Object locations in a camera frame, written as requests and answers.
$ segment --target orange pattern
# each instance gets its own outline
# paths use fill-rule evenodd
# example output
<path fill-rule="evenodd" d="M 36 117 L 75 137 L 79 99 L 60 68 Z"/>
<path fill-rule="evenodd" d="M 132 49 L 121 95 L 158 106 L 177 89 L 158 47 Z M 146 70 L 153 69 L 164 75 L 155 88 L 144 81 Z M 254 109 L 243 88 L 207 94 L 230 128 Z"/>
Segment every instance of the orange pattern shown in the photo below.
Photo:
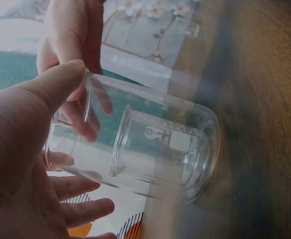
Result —
<path fill-rule="evenodd" d="M 141 229 L 142 224 L 141 222 L 138 222 L 130 227 L 128 232 L 125 234 L 124 239 L 141 239 Z"/>
<path fill-rule="evenodd" d="M 79 237 L 79 238 L 85 238 L 88 236 L 88 233 L 90 232 L 92 228 L 92 223 L 88 223 L 76 228 L 71 228 L 68 230 L 68 233 L 71 237 Z"/>

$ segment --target wood grain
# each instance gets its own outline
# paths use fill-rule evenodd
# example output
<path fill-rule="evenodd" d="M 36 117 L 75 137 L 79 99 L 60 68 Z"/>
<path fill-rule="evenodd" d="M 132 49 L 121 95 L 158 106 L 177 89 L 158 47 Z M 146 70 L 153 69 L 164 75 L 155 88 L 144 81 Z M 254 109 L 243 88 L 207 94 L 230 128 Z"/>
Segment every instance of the wood grain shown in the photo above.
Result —
<path fill-rule="evenodd" d="M 291 0 L 208 0 L 193 21 L 169 92 L 216 113 L 221 150 L 194 203 L 148 204 L 150 238 L 291 238 Z"/>

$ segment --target hand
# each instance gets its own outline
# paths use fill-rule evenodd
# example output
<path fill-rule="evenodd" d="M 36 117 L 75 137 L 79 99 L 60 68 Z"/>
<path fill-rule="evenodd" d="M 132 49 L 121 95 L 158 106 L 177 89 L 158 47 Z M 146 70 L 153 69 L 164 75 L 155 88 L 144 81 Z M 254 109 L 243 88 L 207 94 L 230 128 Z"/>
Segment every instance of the hand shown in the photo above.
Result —
<path fill-rule="evenodd" d="M 100 47 L 103 30 L 103 1 L 101 0 L 51 0 L 45 19 L 47 35 L 43 38 L 37 56 L 37 69 L 42 73 L 53 66 L 68 61 L 83 60 L 90 72 L 101 74 Z M 95 141 L 100 123 L 90 110 L 90 121 L 84 122 L 84 84 L 68 98 L 61 110 L 74 130 L 88 141 Z M 105 91 L 100 95 L 107 96 Z M 112 112 L 110 99 L 99 99 L 106 114 Z"/>
<path fill-rule="evenodd" d="M 41 150 L 50 119 L 80 85 L 84 71 L 83 62 L 77 60 L 0 91 L 0 238 L 69 239 L 67 228 L 113 212 L 110 199 L 60 204 L 99 184 L 78 176 L 48 177 L 45 171 Z"/>

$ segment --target white label area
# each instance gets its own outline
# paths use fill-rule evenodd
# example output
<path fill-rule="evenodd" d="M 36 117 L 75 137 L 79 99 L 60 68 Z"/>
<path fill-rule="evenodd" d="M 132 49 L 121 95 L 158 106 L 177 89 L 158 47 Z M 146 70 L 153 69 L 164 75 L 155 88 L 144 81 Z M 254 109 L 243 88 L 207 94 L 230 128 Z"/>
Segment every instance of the white label area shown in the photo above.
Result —
<path fill-rule="evenodd" d="M 179 151 L 187 152 L 190 149 L 191 136 L 187 133 L 172 131 L 170 147 Z"/>

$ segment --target glass beaker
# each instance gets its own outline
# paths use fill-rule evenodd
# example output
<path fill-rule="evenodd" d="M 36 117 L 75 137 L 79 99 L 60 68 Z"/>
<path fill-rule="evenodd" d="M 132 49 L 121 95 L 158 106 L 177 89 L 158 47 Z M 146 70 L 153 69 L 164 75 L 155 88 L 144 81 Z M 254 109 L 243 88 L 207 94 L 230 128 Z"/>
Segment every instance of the glass beaker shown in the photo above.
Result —
<path fill-rule="evenodd" d="M 59 109 L 45 144 L 48 166 L 146 197 L 194 200 L 210 180 L 218 156 L 214 113 L 145 87 L 86 75 L 83 119 L 92 125 L 98 118 L 101 130 L 89 142 Z M 113 112 L 105 114 L 102 104 L 112 104 Z M 71 157 L 60 162 L 51 152 Z"/>

